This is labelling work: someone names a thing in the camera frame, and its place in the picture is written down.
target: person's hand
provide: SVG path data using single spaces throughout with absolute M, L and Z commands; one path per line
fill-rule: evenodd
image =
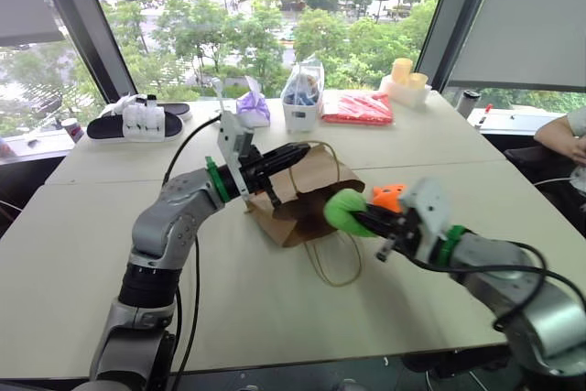
M 574 139 L 571 148 L 571 159 L 577 164 L 586 166 L 586 136 Z

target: red package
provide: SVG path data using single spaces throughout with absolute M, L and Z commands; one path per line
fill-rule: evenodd
M 324 93 L 321 118 L 328 123 L 388 125 L 393 112 L 384 92 L 336 91 Z

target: yellow cup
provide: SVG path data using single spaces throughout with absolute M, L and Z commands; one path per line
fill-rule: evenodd
M 424 89 L 428 82 L 428 76 L 425 73 L 414 72 L 409 74 L 407 86 L 409 89 Z
M 406 86 L 411 68 L 413 68 L 413 61 L 410 59 L 395 59 L 391 70 L 391 78 L 397 84 Z

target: brown paper bag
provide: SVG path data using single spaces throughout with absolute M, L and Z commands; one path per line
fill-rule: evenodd
M 324 146 L 312 148 L 293 167 L 293 177 L 299 189 L 295 191 L 288 170 L 281 171 L 271 182 L 283 202 L 273 208 L 265 193 L 251 197 L 248 208 L 261 228 L 279 245 L 292 247 L 320 238 L 335 231 L 323 217 L 323 206 L 339 190 L 352 188 L 364 191 L 364 183 L 340 163 L 340 181 L 333 156 Z

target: windowsill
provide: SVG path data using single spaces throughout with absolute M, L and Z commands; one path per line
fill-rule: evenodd
M 479 108 L 472 110 L 468 122 L 477 125 L 486 116 L 480 128 L 483 135 L 533 136 L 539 127 L 563 115 L 536 109 L 493 109 L 485 114 L 484 109 Z
M 37 133 L 36 142 L 30 142 L 29 136 L 12 136 L 4 140 L 17 154 L 16 157 L 0 158 L 0 166 L 29 160 L 64 157 L 75 146 L 65 130 Z

